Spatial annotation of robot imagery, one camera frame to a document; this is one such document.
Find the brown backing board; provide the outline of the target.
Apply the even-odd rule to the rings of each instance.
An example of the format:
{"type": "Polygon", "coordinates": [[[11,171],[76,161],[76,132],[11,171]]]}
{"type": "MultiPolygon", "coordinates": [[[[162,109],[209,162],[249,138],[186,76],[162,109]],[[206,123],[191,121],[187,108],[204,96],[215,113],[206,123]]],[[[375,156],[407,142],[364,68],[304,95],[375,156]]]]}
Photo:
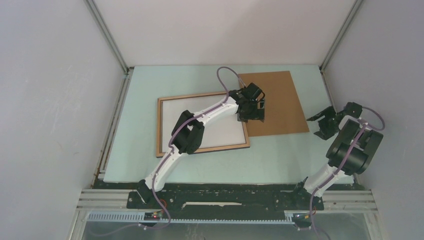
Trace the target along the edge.
{"type": "Polygon", "coordinates": [[[264,121],[246,123],[249,137],[308,133],[309,127],[289,71],[241,73],[246,85],[265,93],[264,121]]]}

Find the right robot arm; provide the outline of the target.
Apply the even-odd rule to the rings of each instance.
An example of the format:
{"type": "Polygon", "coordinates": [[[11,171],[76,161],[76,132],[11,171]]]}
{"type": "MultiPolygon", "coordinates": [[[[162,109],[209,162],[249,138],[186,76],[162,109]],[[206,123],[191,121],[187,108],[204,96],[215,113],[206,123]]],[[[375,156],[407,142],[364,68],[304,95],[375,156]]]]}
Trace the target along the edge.
{"type": "Polygon", "coordinates": [[[335,139],[325,155],[327,163],[299,182],[291,194],[291,204],[297,209],[316,203],[339,179],[362,174],[375,156],[386,127],[375,110],[356,102],[348,102],[339,112],[329,106],[307,121],[318,122],[319,130],[314,135],[320,139],[335,139]]]}

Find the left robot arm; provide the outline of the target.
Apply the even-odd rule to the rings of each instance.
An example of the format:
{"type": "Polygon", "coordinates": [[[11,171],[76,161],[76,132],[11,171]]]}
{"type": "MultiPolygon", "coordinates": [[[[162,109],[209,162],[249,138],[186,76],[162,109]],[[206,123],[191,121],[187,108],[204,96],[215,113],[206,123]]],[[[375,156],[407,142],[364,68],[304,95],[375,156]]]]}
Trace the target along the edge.
{"type": "Polygon", "coordinates": [[[137,184],[138,201],[145,208],[156,206],[161,191],[179,159],[194,154],[202,144],[207,126],[227,116],[236,115],[239,122],[264,121],[265,93],[256,84],[225,93],[217,103],[197,112],[185,110],[179,116],[168,143],[168,149],[154,170],[137,184]]]}

